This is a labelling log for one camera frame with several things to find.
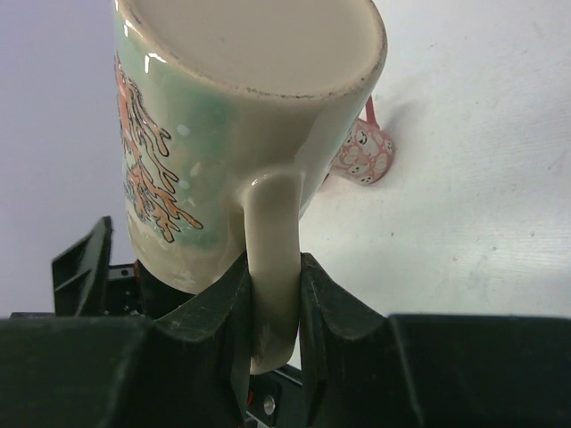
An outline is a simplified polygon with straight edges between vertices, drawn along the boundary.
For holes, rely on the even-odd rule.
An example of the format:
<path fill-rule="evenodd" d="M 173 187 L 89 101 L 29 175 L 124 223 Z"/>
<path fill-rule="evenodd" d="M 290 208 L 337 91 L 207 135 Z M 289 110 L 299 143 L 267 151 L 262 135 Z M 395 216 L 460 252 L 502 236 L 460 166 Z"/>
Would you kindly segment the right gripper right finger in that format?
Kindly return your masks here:
<path fill-rule="evenodd" d="M 309 427 L 567 427 L 570 322 L 383 317 L 302 255 Z"/>

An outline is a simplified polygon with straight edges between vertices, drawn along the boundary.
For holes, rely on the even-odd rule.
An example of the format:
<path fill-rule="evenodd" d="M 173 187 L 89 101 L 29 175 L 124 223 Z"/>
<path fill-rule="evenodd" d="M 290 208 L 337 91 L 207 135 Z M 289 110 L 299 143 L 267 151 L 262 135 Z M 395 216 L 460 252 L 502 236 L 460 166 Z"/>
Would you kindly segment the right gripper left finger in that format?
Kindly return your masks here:
<path fill-rule="evenodd" d="M 242 426 L 251 285 L 240 257 L 214 285 L 157 320 L 3 320 L 2 426 Z"/>

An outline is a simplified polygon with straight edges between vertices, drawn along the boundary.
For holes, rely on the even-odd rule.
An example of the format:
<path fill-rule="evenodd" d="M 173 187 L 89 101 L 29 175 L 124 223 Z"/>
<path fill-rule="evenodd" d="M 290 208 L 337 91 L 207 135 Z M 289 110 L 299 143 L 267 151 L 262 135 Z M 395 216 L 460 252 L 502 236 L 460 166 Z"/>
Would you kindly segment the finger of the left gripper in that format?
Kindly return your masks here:
<path fill-rule="evenodd" d="M 112 218 L 93 228 L 52 260 L 54 312 L 58 317 L 103 314 L 112 248 Z"/>

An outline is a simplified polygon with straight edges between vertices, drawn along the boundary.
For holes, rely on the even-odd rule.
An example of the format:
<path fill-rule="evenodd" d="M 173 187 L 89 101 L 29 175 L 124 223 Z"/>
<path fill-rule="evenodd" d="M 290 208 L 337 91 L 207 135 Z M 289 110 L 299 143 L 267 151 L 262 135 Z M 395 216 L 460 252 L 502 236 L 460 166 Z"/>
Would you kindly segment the pink patterned mug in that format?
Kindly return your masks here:
<path fill-rule="evenodd" d="M 395 145 L 378 125 L 373 98 L 365 104 L 365 119 L 358 117 L 331 163 L 330 175 L 359 185 L 380 180 L 393 164 Z"/>

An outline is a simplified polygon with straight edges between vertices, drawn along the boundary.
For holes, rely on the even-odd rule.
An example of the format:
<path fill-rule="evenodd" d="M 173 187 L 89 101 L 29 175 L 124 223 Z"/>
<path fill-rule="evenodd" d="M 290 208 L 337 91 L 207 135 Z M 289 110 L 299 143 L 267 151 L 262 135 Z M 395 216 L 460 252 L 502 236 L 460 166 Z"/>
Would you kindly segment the cream floral mug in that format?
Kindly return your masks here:
<path fill-rule="evenodd" d="M 139 262 L 197 294 L 240 257 L 250 371 L 299 324 L 299 221 L 385 66 L 371 1 L 116 1 L 128 233 Z"/>

